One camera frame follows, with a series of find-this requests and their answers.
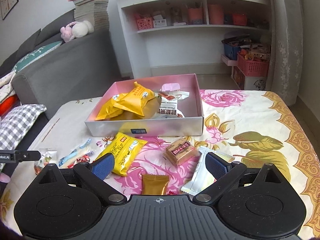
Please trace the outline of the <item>white cream snack pack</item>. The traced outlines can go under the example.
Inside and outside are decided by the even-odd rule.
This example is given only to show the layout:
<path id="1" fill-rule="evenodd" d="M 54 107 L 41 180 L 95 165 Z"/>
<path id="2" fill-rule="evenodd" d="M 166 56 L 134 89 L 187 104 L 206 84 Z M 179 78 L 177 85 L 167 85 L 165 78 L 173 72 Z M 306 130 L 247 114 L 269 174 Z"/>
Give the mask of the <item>white cream snack pack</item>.
<path id="1" fill-rule="evenodd" d="M 200 158 L 195 168 L 192 179 L 181 187 L 182 192 L 186 194 L 190 194 L 192 196 L 197 195 L 202 190 L 204 190 L 205 188 L 207 188 L 208 186 L 210 186 L 212 183 L 216 181 L 216 178 L 207 170 L 205 165 L 205 158 L 207 153 L 213 152 L 215 155 L 219 156 L 220 158 L 222 158 L 224 161 L 228 163 L 233 162 L 235 159 L 233 156 L 227 153 L 211 150 L 210 148 L 204 147 L 204 146 L 199 147 L 199 152 L 200 152 Z"/>

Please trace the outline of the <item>white blue bread stick pack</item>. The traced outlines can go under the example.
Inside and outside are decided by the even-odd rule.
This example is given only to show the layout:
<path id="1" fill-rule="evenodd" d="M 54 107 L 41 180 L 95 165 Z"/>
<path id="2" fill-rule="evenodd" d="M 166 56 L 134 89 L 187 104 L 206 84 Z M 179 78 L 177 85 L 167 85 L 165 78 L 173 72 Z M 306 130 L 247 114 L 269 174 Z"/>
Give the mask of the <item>white blue bread stick pack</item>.
<path id="1" fill-rule="evenodd" d="M 77 146 L 72 152 L 58 162 L 59 168 L 67 168 L 69 165 L 74 164 L 74 162 L 92 151 L 91 149 L 92 138 L 88 138 L 83 144 Z"/>

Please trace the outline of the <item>pecan kernel snack pack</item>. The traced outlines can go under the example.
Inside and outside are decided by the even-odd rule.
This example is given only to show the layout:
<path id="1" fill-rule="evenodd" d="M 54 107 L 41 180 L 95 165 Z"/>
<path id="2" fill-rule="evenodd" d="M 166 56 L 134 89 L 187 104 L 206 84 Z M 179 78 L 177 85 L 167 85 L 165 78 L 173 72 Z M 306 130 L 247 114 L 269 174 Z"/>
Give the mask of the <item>pecan kernel snack pack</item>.
<path id="1" fill-rule="evenodd" d="M 49 148 L 39 149 L 40 159 L 34 161 L 34 171 L 38 175 L 47 164 L 57 164 L 57 151 Z"/>

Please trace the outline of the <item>yellow snack pack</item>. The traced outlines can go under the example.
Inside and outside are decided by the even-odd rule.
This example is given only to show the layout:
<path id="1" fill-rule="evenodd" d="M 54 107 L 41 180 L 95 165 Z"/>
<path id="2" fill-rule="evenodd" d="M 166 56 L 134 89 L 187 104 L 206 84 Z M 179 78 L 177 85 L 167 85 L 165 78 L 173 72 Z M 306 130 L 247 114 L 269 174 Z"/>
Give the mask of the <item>yellow snack pack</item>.
<path id="1" fill-rule="evenodd" d="M 155 98 L 155 94 L 152 90 L 145 88 L 137 81 L 134 83 L 134 89 L 127 93 L 122 99 L 114 103 L 114 107 L 129 111 L 131 113 L 145 116 L 143 109 L 148 101 Z"/>
<path id="2" fill-rule="evenodd" d="M 101 152 L 96 160 L 111 153 L 114 156 L 113 173 L 125 177 L 127 171 L 147 141 L 118 132 L 112 142 Z"/>

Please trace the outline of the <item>brown wafer snack pack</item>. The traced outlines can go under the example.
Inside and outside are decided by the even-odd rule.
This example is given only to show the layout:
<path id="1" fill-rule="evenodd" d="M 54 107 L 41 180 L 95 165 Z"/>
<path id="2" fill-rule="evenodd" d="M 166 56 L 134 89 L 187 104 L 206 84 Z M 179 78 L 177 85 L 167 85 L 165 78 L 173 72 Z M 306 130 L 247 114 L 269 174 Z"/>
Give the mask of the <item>brown wafer snack pack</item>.
<path id="1" fill-rule="evenodd" d="M 175 166 L 180 166 L 199 155 L 198 150 L 184 138 L 179 138 L 172 142 L 164 152 L 164 156 Z"/>

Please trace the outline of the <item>gold snack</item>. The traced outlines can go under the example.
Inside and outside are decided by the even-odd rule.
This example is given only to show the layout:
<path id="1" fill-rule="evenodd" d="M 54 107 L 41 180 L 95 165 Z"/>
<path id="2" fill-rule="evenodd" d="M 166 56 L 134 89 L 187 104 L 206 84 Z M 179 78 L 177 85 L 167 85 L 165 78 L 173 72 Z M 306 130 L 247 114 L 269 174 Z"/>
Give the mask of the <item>gold snack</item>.
<path id="1" fill-rule="evenodd" d="M 169 184 L 169 176 L 144 174 L 142 176 L 142 194 L 166 195 Z"/>

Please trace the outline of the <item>red snack pack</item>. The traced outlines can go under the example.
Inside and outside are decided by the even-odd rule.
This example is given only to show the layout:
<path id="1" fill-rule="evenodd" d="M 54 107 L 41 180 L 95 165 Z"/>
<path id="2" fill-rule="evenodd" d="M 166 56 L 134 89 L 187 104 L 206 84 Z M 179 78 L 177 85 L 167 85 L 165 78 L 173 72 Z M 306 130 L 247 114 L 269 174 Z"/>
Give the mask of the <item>red snack pack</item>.
<path id="1" fill-rule="evenodd" d="M 90 162 L 90 157 L 89 155 L 83 155 L 80 158 L 77 158 L 73 163 L 69 164 L 67 167 L 68 168 L 73 168 L 76 164 L 81 163 L 81 162 Z"/>

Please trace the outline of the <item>checkered grey pillow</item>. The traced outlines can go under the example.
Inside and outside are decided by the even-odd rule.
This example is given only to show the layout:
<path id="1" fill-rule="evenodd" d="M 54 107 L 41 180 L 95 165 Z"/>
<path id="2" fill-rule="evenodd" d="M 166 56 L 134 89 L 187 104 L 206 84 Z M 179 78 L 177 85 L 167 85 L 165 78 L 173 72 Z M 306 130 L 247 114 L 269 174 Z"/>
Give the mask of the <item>checkered grey pillow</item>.
<path id="1" fill-rule="evenodd" d="M 46 110 L 46 106 L 41 104 L 13 108 L 1 120 L 1 150 L 14 150 Z"/>

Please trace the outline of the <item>floral tablecloth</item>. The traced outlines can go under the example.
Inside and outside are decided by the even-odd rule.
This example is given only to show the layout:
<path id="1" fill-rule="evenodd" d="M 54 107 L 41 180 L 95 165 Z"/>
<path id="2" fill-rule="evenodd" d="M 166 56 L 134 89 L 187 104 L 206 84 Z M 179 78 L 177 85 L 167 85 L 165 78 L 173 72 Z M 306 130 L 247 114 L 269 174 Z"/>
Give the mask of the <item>floral tablecloth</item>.
<path id="1" fill-rule="evenodd" d="M 195 147 L 204 146 L 260 167 L 274 163 L 290 181 L 306 206 L 306 219 L 299 232 L 302 239 L 319 236 L 319 159 L 295 116 L 279 96 L 265 91 L 200 91 L 204 115 L 203 134 L 189 137 Z M 91 136 L 85 120 L 98 98 L 70 101 L 56 112 L 33 141 L 32 150 L 53 150 L 57 158 L 68 155 L 87 140 L 101 152 L 110 137 Z M 132 163 L 127 176 L 110 175 L 106 181 L 126 196 L 142 191 L 142 175 L 170 177 L 169 194 L 178 194 L 191 180 L 197 159 L 176 167 L 164 157 L 172 137 L 149 137 Z"/>

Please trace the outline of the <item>pink silver cardboard box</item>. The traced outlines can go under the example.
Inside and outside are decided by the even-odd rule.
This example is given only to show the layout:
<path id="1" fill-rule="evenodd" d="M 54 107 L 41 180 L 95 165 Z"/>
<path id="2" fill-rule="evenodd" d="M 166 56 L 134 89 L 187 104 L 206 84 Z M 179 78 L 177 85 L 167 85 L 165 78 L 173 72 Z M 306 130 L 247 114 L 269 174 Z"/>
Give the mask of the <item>pink silver cardboard box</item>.
<path id="1" fill-rule="evenodd" d="M 143 109 L 145 116 L 124 111 L 114 118 L 95 121 L 103 104 L 116 94 L 129 93 L 134 89 L 133 83 L 135 81 L 152 90 L 155 94 L 155 98 L 148 101 Z M 189 92 L 189 97 L 178 103 L 178 109 L 184 114 L 184 118 L 152 119 L 161 103 L 157 94 L 161 92 L 161 87 L 165 83 L 179 83 L 180 91 Z M 99 100 L 85 121 L 87 128 L 94 137 L 112 137 L 118 132 L 132 137 L 201 136 L 203 123 L 200 90 L 195 74 L 145 77 L 115 82 Z"/>

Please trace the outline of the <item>yellow snack pack in box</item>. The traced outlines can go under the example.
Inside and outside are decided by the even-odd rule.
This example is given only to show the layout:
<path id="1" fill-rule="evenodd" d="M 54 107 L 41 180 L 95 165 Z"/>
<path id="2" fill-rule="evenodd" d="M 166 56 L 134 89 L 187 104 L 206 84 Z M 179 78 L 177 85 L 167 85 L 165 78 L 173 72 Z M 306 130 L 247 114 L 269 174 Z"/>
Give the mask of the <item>yellow snack pack in box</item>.
<path id="1" fill-rule="evenodd" d="M 114 103 L 114 107 L 129 111 L 131 113 L 145 116 L 143 109 L 148 101 L 155 98 L 155 94 L 152 90 L 145 88 L 137 81 L 134 83 L 134 89 L 127 93 L 122 99 Z"/>

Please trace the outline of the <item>teal cushion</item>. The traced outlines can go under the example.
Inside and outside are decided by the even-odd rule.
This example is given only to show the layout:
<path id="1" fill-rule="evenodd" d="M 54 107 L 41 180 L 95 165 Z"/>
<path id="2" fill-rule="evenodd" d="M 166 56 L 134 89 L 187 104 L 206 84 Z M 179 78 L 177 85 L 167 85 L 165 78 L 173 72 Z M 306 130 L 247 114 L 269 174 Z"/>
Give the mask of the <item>teal cushion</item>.
<path id="1" fill-rule="evenodd" d="M 59 46 L 61 46 L 61 44 L 62 44 L 62 41 L 56 41 L 35 49 L 34 51 L 28 53 L 23 58 L 21 58 L 14 65 L 12 71 L 19 72 L 20 70 L 24 69 L 25 67 L 29 66 L 30 64 L 34 63 L 35 61 L 49 54 L 50 52 L 56 50 L 57 48 L 59 48 Z"/>

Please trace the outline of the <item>pink basket on floor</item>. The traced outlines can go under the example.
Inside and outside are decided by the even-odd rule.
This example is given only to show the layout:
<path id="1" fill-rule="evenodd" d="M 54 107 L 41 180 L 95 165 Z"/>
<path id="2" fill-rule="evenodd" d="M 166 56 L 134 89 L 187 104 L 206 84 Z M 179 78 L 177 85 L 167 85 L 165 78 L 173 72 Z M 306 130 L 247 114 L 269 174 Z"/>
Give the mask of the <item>pink basket on floor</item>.
<path id="1" fill-rule="evenodd" d="M 269 62 L 249 61 L 238 53 L 238 68 L 245 76 L 267 77 Z"/>

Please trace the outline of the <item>white bookshelf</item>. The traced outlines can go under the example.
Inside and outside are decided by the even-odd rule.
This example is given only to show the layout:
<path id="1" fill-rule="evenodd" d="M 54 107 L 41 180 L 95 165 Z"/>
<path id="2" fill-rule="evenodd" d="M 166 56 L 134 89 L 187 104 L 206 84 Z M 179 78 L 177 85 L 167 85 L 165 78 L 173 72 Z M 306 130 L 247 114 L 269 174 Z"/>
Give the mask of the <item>white bookshelf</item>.
<path id="1" fill-rule="evenodd" d="M 261 36 L 270 20 L 270 0 L 116 0 L 130 67 L 135 78 L 167 74 L 228 74 L 222 40 L 230 34 Z M 210 24 L 208 5 L 223 8 L 224 24 Z M 203 24 L 191 25 L 189 8 L 203 8 Z M 234 25 L 232 13 L 246 14 Z M 153 17 L 153 28 L 138 30 L 135 14 Z"/>

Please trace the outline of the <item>small pink shelf basket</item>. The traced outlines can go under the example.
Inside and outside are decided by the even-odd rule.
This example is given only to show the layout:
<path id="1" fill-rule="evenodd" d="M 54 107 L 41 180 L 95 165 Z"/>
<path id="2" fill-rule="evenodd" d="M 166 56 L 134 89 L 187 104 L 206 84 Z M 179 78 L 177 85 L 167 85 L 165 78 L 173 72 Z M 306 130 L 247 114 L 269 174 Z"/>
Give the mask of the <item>small pink shelf basket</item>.
<path id="1" fill-rule="evenodd" d="M 153 17 L 150 15 L 135 14 L 135 20 L 138 30 L 147 30 L 153 28 Z"/>

